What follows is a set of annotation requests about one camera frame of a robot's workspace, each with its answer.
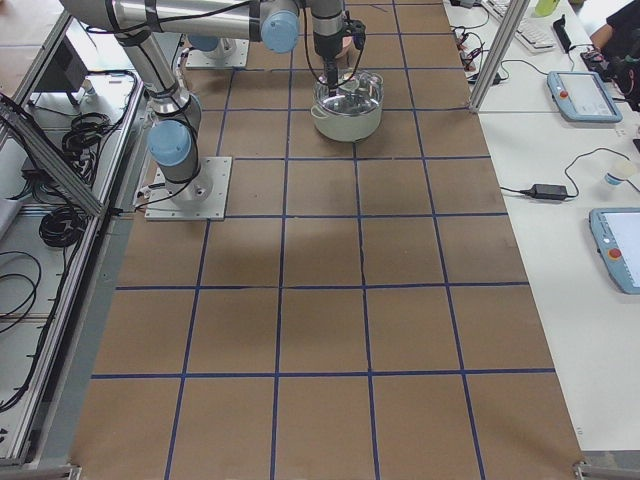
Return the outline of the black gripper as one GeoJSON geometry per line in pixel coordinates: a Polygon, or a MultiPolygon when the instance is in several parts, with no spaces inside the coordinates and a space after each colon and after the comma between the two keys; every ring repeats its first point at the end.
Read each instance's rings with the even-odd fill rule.
{"type": "Polygon", "coordinates": [[[338,89],[338,65],[335,61],[343,48],[345,29],[344,3],[341,0],[312,2],[314,48],[324,61],[324,78],[328,94],[338,89]]]}

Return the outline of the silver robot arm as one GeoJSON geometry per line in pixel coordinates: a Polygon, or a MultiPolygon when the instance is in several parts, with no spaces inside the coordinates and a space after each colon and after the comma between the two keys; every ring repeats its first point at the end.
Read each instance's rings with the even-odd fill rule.
{"type": "Polygon", "coordinates": [[[158,120],[185,124],[191,137],[192,171],[178,184],[195,176],[197,131],[201,108],[180,84],[155,35],[180,33],[196,37],[261,42],[276,53],[292,51],[299,28],[312,18],[316,53],[323,60],[329,88],[338,83],[336,57],[343,38],[353,32],[351,19],[341,1],[64,1],[65,10],[89,27],[111,33],[123,48],[144,83],[158,120]]]}
{"type": "Polygon", "coordinates": [[[237,50],[236,41],[230,38],[189,34],[191,46],[213,59],[226,59],[237,50]]]}

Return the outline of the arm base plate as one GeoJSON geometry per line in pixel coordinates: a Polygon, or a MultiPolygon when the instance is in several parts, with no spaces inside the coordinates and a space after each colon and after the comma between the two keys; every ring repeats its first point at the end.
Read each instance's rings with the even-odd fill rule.
{"type": "Polygon", "coordinates": [[[197,221],[225,219],[229,183],[232,171],[231,157],[201,157],[198,176],[183,189],[183,185],[165,180],[157,167],[154,181],[164,183],[153,189],[145,207],[148,221],[197,221]]]}
{"type": "Polygon", "coordinates": [[[193,48],[185,66],[189,70],[241,69],[246,66],[248,52],[248,40],[221,39],[215,50],[193,48]]]}

